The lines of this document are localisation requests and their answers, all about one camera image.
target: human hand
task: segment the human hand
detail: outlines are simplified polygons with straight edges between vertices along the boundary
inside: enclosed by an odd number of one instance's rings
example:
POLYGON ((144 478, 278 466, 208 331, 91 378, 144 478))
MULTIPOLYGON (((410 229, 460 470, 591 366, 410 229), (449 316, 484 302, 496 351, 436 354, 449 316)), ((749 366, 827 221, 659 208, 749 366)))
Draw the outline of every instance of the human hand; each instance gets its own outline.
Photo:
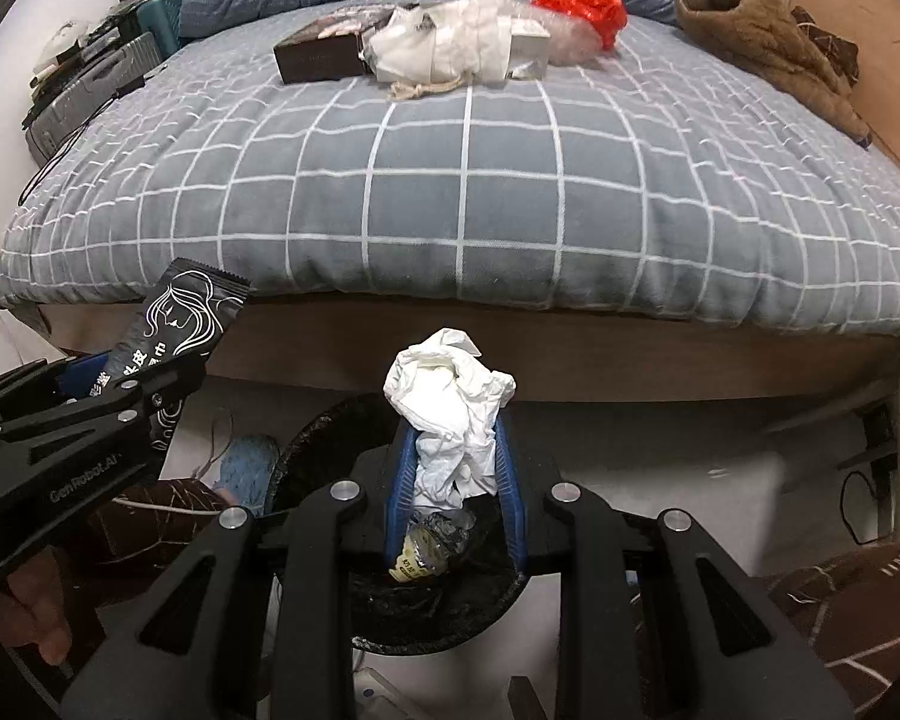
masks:
POLYGON ((63 613, 60 571, 47 547, 7 577, 12 595, 0 591, 0 644, 36 644, 51 666, 63 663, 71 633, 63 613))

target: wooden bed base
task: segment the wooden bed base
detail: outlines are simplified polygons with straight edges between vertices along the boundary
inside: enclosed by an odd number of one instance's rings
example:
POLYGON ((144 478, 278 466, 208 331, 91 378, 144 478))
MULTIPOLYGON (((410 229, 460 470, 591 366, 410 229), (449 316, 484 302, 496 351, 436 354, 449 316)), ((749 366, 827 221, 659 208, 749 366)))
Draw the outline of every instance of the wooden bed base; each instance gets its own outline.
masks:
MULTIPOLYGON (((46 305, 50 342, 98 352, 135 304, 46 305)), ((322 389, 380 389, 394 355, 440 327, 470 333, 528 400, 667 401, 835 394, 898 375, 900 338, 781 335, 754 327, 528 312, 408 298, 313 295, 250 303, 210 359, 213 375, 322 389)))

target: mattress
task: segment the mattress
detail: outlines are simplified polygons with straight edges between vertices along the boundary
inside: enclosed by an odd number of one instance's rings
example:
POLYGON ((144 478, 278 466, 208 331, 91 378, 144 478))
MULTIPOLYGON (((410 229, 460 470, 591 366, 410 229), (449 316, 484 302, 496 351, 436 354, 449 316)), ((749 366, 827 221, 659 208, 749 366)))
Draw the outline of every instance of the mattress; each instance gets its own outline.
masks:
POLYGON ((334 7, 189 45, 95 119, 7 229, 0 305, 135 300, 186 256, 257 295, 900 334, 900 170, 679 30, 424 100, 283 85, 272 46, 334 7))

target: dark box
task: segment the dark box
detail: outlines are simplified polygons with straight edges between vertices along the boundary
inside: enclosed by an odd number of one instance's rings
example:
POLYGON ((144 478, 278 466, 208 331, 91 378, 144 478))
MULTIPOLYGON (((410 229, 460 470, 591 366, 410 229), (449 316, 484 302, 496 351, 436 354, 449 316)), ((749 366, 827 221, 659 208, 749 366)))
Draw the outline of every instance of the dark box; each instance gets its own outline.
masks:
POLYGON ((385 26, 395 5, 351 5, 321 16, 274 46, 284 83, 330 81, 362 76, 362 35, 385 26))

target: red plastic bag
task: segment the red plastic bag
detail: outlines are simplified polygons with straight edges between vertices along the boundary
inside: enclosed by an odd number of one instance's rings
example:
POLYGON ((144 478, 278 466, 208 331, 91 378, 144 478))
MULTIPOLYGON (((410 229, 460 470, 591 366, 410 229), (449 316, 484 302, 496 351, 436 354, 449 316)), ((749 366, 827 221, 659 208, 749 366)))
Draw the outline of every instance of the red plastic bag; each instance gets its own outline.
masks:
POLYGON ((610 50, 617 33, 626 26, 626 9, 622 0, 532 0, 534 5, 557 13, 588 20, 610 50))

